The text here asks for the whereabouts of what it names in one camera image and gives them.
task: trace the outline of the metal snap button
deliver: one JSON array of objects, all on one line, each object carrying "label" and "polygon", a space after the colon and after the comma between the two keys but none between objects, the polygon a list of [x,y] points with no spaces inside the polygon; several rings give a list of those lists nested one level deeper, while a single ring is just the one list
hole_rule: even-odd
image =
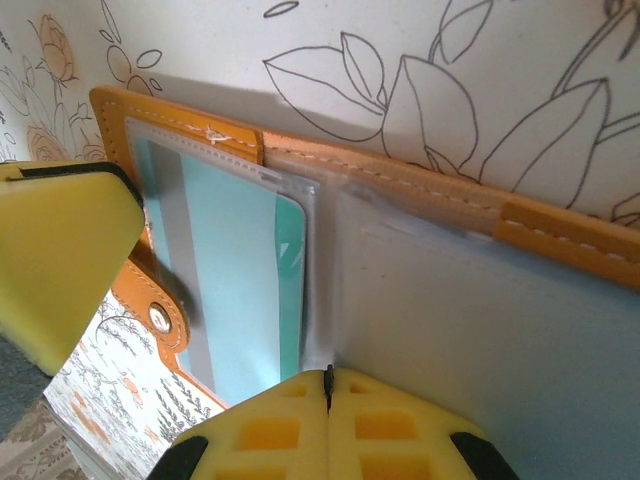
[{"label": "metal snap button", "polygon": [[171,331],[171,319],[167,311],[158,303],[149,305],[149,318],[151,324],[160,333],[169,333]]}]

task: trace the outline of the gray stripe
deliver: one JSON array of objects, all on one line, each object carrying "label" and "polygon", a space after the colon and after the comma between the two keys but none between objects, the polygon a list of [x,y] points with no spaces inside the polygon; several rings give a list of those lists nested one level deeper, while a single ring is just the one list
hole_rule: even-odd
[{"label": "gray stripe", "polygon": [[187,350],[191,374],[215,392],[207,328],[193,252],[189,209],[184,190],[182,161],[179,153],[151,141],[149,152],[171,259],[172,276],[175,282],[173,289],[183,302],[191,326],[191,341]]}]

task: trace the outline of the yellow foam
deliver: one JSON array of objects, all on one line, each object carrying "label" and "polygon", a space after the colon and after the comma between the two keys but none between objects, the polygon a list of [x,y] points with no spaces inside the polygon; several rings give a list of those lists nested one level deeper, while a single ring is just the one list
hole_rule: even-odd
[{"label": "yellow foam", "polygon": [[174,442],[209,445],[192,480],[475,480],[449,435],[483,432],[467,420],[365,375],[305,372]]},{"label": "yellow foam", "polygon": [[366,375],[335,370],[328,422],[332,480],[476,478],[449,435],[478,427]]},{"label": "yellow foam", "polygon": [[192,480],[328,478],[322,372],[301,373],[190,429],[209,441]]},{"label": "yellow foam", "polygon": [[16,180],[34,166],[42,165],[0,166],[0,331],[54,375],[126,261],[144,215],[112,173]]}]

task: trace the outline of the teal card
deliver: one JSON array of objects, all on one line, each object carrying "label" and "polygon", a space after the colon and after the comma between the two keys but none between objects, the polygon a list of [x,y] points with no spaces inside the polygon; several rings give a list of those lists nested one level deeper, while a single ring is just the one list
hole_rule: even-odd
[{"label": "teal card", "polygon": [[183,302],[182,367],[235,405],[299,371],[306,222],[265,186],[143,136],[134,141],[151,241]]}]

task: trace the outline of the wallpaper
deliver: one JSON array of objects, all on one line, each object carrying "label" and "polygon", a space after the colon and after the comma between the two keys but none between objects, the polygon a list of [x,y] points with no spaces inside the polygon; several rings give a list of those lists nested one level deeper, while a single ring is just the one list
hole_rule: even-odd
[{"label": "wallpaper", "polygon": [[89,455],[127,479],[146,478],[180,433],[222,411],[162,364],[153,335],[111,292],[44,394]]},{"label": "wallpaper", "polygon": [[637,0],[4,1],[0,159],[120,85],[640,228]]}]

